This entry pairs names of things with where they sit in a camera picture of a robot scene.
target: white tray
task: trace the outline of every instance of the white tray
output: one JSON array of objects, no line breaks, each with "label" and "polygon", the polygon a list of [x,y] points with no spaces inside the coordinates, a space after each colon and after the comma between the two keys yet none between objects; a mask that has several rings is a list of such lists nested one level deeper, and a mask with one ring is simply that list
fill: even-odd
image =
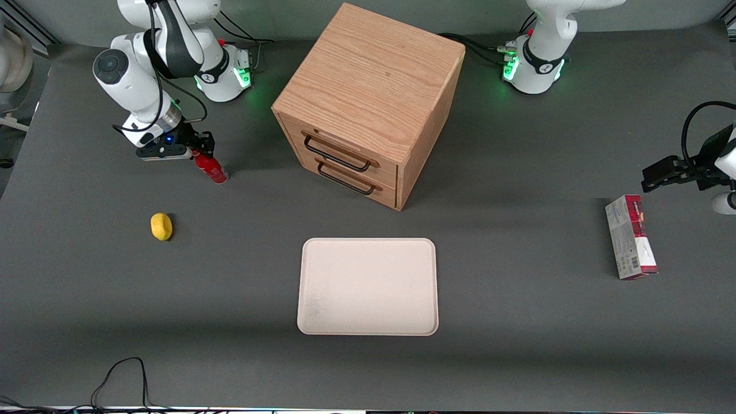
[{"label": "white tray", "polygon": [[308,240],[297,325],[315,335],[432,335],[439,325],[434,243]]}]

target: white wall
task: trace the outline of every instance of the white wall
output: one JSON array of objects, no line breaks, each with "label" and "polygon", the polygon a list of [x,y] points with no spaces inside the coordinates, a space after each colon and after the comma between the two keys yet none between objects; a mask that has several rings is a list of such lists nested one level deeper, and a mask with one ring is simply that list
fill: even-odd
[{"label": "white wall", "polygon": [[[67,43],[109,46],[117,35],[138,32],[116,0],[18,0]],[[512,32],[529,14],[523,0],[352,0],[352,3],[432,32]],[[223,0],[222,9],[252,35],[317,38],[342,0]],[[729,0],[628,0],[601,12],[580,13],[581,30],[674,29],[713,19]],[[216,34],[231,38],[211,24]]]}]

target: wood grain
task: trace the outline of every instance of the wood grain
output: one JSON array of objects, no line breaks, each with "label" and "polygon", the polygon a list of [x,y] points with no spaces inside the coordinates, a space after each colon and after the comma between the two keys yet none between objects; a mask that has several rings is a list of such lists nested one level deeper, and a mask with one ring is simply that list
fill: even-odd
[{"label": "wood grain", "polygon": [[407,161],[404,168],[399,170],[398,185],[397,185],[397,196],[396,204],[399,210],[404,208],[406,201],[414,188],[414,184],[419,178],[419,174],[424,168],[424,164],[429,158],[429,153],[434,148],[434,144],[439,138],[439,134],[442,132],[442,128],[445,127],[447,117],[450,115],[450,108],[453,104],[453,98],[455,96],[455,88],[457,87],[458,78],[460,77],[460,67],[462,66],[463,57],[460,57],[456,62],[456,67],[453,70],[453,75],[447,80],[447,84],[442,91],[442,95],[437,100],[437,105],[432,111],[432,114],[427,118],[424,130],[420,134],[420,139],[417,140],[417,144],[414,146],[414,151],[411,157]]},{"label": "wood grain", "polygon": [[343,4],[274,104],[404,164],[464,47]]},{"label": "wood grain", "polygon": [[[302,165],[319,163],[401,210],[447,121],[460,43],[343,4],[272,106]],[[323,157],[311,146],[352,165]]]}]

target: green led light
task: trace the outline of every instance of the green led light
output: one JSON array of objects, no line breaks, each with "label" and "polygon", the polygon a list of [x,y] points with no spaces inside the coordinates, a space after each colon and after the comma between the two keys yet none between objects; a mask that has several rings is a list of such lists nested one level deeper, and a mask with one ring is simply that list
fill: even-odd
[{"label": "green led light", "polygon": [[250,86],[250,71],[248,69],[233,68],[233,73],[235,73],[235,76],[238,78],[238,82],[240,82],[240,86],[242,86],[243,89]]},{"label": "green led light", "polygon": [[506,64],[506,69],[503,70],[503,77],[506,78],[506,80],[512,80],[514,79],[514,75],[516,74],[516,69],[519,67],[519,58],[514,57],[514,59],[511,62],[508,62]]},{"label": "green led light", "polygon": [[565,59],[562,59],[562,62],[559,64],[559,69],[557,69],[557,74],[554,76],[555,80],[559,79],[559,76],[562,74],[562,67],[565,65]]}]

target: red spray can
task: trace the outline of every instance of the red spray can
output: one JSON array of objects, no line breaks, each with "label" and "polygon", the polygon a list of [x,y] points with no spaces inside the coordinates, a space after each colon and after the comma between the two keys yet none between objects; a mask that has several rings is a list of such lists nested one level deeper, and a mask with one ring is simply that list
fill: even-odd
[{"label": "red spray can", "polygon": [[227,171],[222,168],[214,157],[207,157],[198,151],[192,151],[194,155],[194,163],[202,170],[215,184],[222,184],[229,178]]}]

